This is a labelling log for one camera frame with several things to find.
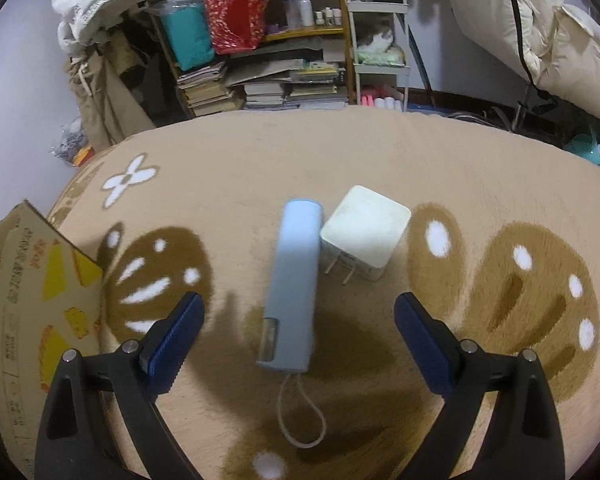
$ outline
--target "white dot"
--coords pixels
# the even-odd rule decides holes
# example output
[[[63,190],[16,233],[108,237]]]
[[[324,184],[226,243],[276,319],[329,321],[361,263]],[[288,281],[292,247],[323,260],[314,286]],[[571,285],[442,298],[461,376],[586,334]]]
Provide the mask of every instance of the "white dot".
[[[262,480],[278,480],[286,471],[285,461],[280,455],[272,452],[258,453],[251,465]]]
[[[524,245],[516,245],[513,248],[513,259],[518,267],[522,270],[531,270],[533,260],[531,254],[526,250]]]
[[[451,241],[449,240],[449,232],[442,222],[433,220],[427,226],[425,234],[429,251],[436,258],[444,258],[451,250]]]
[[[118,244],[119,241],[120,241],[120,232],[119,231],[112,231],[107,236],[107,245],[109,246],[110,249],[113,249]]]
[[[583,319],[580,322],[580,329],[578,330],[578,340],[580,341],[580,348],[584,351],[589,350],[593,346],[593,342],[596,339],[596,329],[593,327],[593,323],[589,319]]]
[[[166,246],[167,246],[167,242],[165,242],[162,238],[158,238],[154,242],[154,251],[157,253],[161,253]]]
[[[185,269],[184,271],[184,282],[187,285],[193,285],[197,283],[200,279],[200,273],[195,267],[189,267],[189,269]]]
[[[576,299],[582,296],[582,282],[575,274],[569,276],[569,290]]]

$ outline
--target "metal screw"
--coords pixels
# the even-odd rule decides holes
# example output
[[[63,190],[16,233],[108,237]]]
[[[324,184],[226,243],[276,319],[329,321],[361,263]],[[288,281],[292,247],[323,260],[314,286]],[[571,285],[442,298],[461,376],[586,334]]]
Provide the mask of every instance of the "metal screw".
[[[138,350],[139,346],[140,345],[138,344],[138,341],[136,341],[135,339],[129,339],[128,341],[122,343],[122,351],[125,354],[132,354],[133,352]]]
[[[64,361],[65,363],[70,363],[75,359],[77,355],[78,352],[76,352],[73,348],[69,348],[68,350],[65,350],[62,354],[62,361]]]
[[[472,354],[477,352],[478,345],[475,343],[475,341],[471,341],[470,339],[462,339],[460,342],[460,348],[468,354]]]
[[[533,361],[538,359],[538,355],[531,348],[525,348],[522,351],[522,357],[525,358],[530,363],[532,363]]]

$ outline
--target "light blue power bank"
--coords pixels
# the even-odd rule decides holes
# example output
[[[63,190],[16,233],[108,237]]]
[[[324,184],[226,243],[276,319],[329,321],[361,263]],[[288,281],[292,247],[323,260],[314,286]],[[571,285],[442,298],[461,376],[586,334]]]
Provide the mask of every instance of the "light blue power bank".
[[[257,361],[264,368],[289,374],[309,369],[321,225],[317,202],[292,200],[285,205]]]

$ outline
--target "white flower pattern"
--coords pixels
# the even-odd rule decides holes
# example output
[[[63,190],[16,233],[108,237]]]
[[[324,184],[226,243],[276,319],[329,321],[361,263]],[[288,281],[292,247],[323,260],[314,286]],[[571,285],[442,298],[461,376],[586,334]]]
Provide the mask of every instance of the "white flower pattern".
[[[109,177],[104,184],[102,184],[103,190],[111,190],[109,196],[104,201],[104,209],[111,207],[114,202],[120,198],[123,191],[133,184],[142,184],[147,180],[153,178],[158,173],[158,168],[150,166],[148,168],[142,168],[139,170],[142,161],[146,157],[146,153],[141,153],[131,161],[125,173],[119,173],[112,177]]]

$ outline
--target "teal object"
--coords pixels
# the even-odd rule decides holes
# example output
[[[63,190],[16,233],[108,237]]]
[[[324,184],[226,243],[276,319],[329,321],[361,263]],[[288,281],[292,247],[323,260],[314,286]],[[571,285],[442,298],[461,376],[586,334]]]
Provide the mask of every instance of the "teal object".
[[[183,72],[208,63],[216,55],[211,47],[205,4],[202,1],[183,6],[161,16],[160,20]]]
[[[596,166],[600,165],[600,149],[596,136],[579,134],[564,147],[567,152],[586,158]]]

